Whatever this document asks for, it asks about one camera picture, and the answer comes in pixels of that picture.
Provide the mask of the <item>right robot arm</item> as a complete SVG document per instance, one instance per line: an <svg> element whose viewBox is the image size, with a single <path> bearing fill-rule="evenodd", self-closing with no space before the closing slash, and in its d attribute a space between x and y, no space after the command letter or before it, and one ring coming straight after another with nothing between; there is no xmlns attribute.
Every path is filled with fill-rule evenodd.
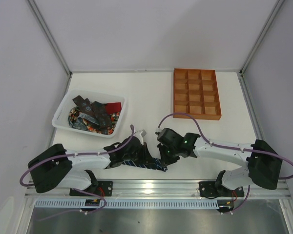
<svg viewBox="0 0 293 234"><path fill-rule="evenodd" d="M159 130L156 135L162 156L212 158L238 165L235 170L222 170L218 174L215 183L218 190L253 184L267 190L277 188L282 160L275 157L276 151L263 140L257 139L254 144L208 143L199 134L181 136L170 128Z"/></svg>

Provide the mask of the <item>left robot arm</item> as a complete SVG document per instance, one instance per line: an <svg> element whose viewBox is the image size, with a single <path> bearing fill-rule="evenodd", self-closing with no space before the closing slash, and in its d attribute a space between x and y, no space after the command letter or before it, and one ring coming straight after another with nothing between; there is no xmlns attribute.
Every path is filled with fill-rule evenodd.
<svg viewBox="0 0 293 234"><path fill-rule="evenodd" d="M94 169L113 169L121 165L156 170L160 161L153 158L147 144L138 137L128 137L98 152L68 152L55 144L28 163L37 193L55 188L70 188L93 193L98 188Z"/></svg>

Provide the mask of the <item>navy blue striped tie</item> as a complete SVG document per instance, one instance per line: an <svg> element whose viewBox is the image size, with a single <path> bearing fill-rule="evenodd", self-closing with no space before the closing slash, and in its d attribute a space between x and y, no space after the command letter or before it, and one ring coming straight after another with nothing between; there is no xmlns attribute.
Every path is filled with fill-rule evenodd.
<svg viewBox="0 0 293 234"><path fill-rule="evenodd" d="M168 170L167 166L163 166L161 160L158 158L153 158L148 161L129 160L129 161L124 161L122 164L126 166L149 169L149 170L157 170L162 172L166 172Z"/></svg>

